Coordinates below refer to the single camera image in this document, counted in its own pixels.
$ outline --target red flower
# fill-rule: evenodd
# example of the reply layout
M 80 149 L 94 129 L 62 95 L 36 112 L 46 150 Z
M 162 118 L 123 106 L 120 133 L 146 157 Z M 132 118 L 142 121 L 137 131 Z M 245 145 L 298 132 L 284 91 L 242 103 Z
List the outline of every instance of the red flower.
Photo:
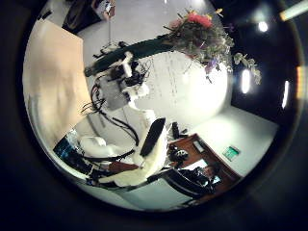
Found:
M 188 20 L 190 22 L 197 22 L 205 28 L 209 28 L 212 26 L 212 21 L 208 16 L 201 16 L 196 13 L 189 13 Z

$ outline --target flower arrangement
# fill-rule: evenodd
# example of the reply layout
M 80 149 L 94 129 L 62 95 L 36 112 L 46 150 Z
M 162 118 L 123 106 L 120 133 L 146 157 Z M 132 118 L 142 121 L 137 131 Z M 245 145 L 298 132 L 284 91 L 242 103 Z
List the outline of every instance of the flower arrangement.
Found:
M 221 12 L 222 9 L 215 11 L 216 14 L 222 16 Z M 232 71 L 227 61 L 234 42 L 224 29 L 215 26 L 212 23 L 212 17 L 208 14 L 200 15 L 195 11 L 187 11 L 185 16 L 178 15 L 179 18 L 165 27 L 170 30 L 167 40 L 173 45 L 173 49 L 202 64 L 207 76 L 214 68 L 219 70 L 219 64 L 225 64 L 227 70 Z M 261 74 L 256 68 L 257 64 L 253 59 L 247 59 L 246 56 L 242 53 L 235 54 L 234 64 L 242 63 L 249 68 L 256 84 L 260 84 Z

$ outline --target green sign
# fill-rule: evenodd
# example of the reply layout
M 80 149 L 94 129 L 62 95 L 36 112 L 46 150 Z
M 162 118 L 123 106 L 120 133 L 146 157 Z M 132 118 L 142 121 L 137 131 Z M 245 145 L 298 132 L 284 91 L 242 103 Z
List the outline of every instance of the green sign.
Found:
M 229 146 L 224 152 L 223 155 L 228 158 L 229 161 L 233 161 L 240 154 L 240 151 L 232 146 Z

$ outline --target ceiling light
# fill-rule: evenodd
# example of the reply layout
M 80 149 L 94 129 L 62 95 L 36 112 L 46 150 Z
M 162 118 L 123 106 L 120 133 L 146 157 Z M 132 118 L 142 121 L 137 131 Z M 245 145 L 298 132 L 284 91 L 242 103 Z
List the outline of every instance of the ceiling light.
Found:
M 251 74 L 248 69 L 245 69 L 242 72 L 242 92 L 243 93 L 248 93 L 250 89 L 250 79 L 251 79 Z
M 259 22 L 258 26 L 261 32 L 266 32 L 269 29 L 268 23 L 266 23 L 265 21 Z
M 283 21 L 287 21 L 307 11 L 308 11 L 308 1 L 304 0 L 299 3 L 296 3 L 295 5 L 288 8 L 286 11 L 280 13 L 280 17 Z
M 283 94 L 283 100 L 282 100 L 282 108 L 284 109 L 287 105 L 287 101 L 288 101 L 288 95 L 289 95 L 289 86 L 290 83 L 289 81 L 285 82 L 285 92 Z

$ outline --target beige panel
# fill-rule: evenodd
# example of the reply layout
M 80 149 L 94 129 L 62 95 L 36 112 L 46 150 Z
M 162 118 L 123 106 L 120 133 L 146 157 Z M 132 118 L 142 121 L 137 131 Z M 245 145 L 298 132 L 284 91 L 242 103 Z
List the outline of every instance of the beige panel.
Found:
M 37 21 L 25 55 L 24 97 L 26 105 L 29 97 L 36 99 L 32 123 L 52 148 L 90 102 L 83 70 L 83 41 L 48 20 Z

